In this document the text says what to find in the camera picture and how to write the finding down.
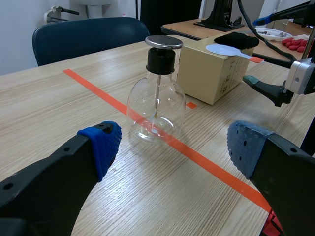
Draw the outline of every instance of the wooden table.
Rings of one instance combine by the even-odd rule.
[[[217,34],[228,34],[228,33],[234,32],[234,31],[238,32],[238,31],[249,31],[250,30],[248,27],[241,27],[241,28],[238,28],[236,30],[232,30],[230,32],[222,32],[222,31],[218,31],[215,29],[209,29],[209,28],[202,27],[202,26],[196,26],[193,24],[193,23],[199,22],[201,20],[202,19],[195,19],[195,20],[191,20],[191,21],[172,23],[172,24],[162,26],[161,29],[162,29],[162,32],[164,32],[166,34],[176,34],[176,35],[188,37],[188,38],[195,39],[195,40],[214,36]],[[298,60],[301,59],[302,53],[290,50],[289,48],[284,46],[281,42],[273,42],[273,41],[269,41],[269,42],[271,44],[275,45],[276,47],[278,47],[280,50],[293,54]],[[265,56],[276,58],[276,59],[289,61],[286,57],[281,56],[280,54],[278,54],[277,52],[275,52],[274,50],[269,48],[261,40],[260,40],[260,44],[257,47],[255,47],[254,53],[265,55]]]
[[[121,112],[63,73],[71,69],[126,104],[132,86],[146,76],[148,49],[139,42],[0,77],[0,180],[49,156],[79,129],[113,120],[123,131],[119,153],[87,198],[72,235],[259,235],[266,210],[169,145],[134,139]],[[252,63],[247,73],[282,84],[288,70]],[[189,96],[187,102],[197,107],[187,107],[180,141],[252,187],[229,158],[229,125],[248,120],[300,145],[315,112],[314,95],[277,108],[244,83],[214,106]]]

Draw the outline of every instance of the red object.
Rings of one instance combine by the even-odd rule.
[[[291,45],[291,46],[289,47],[289,49],[292,50],[292,51],[295,51],[295,50],[298,49],[298,48],[299,48],[299,45]]]
[[[300,43],[300,46],[306,46],[307,44],[307,40],[303,40],[301,43]]]
[[[192,102],[187,103],[186,106],[188,106],[189,108],[192,108],[192,109],[197,107],[197,105],[192,103]]]
[[[298,39],[298,40],[292,40],[292,45],[300,45],[300,43],[303,41],[303,39]]]
[[[287,44],[288,42],[291,42],[293,40],[293,38],[285,38],[284,40],[282,40],[282,44]]]
[[[297,49],[297,51],[298,51],[299,53],[304,52],[304,50],[305,50],[305,47],[304,47],[304,46],[301,46],[301,47],[299,47],[299,48]]]
[[[294,38],[286,38],[282,40],[282,44],[285,45],[287,48],[293,51],[298,51],[302,53],[305,51],[305,46],[307,44],[307,40],[305,39],[298,39],[295,40]]]
[[[270,211],[269,216],[266,220],[266,223],[264,227],[262,228],[262,232],[266,234],[267,236],[279,236],[282,232],[279,232],[279,230],[273,225],[272,222],[283,232],[283,229],[279,223],[279,220],[277,219],[273,211]]]

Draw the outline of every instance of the chair backrest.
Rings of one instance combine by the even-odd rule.
[[[147,27],[130,17],[68,21],[39,27],[32,45],[39,66],[144,41]]]

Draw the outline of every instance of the blue rubber pad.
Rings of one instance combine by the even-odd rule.
[[[233,164],[247,179],[256,167],[266,139],[273,132],[259,125],[236,121],[227,131],[227,147]]]
[[[101,182],[106,175],[110,163],[118,152],[120,140],[122,139],[122,129],[118,124],[113,121],[104,121],[102,123],[110,123],[113,125],[110,134],[94,127],[88,127],[78,131],[78,134],[87,136],[91,140],[98,182]]]

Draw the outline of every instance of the glass soap dispenser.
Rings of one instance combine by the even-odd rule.
[[[152,143],[169,142],[178,137],[185,116],[185,94],[172,80],[175,52],[183,42],[177,38],[148,36],[147,77],[139,80],[131,90],[127,105],[130,131]]]

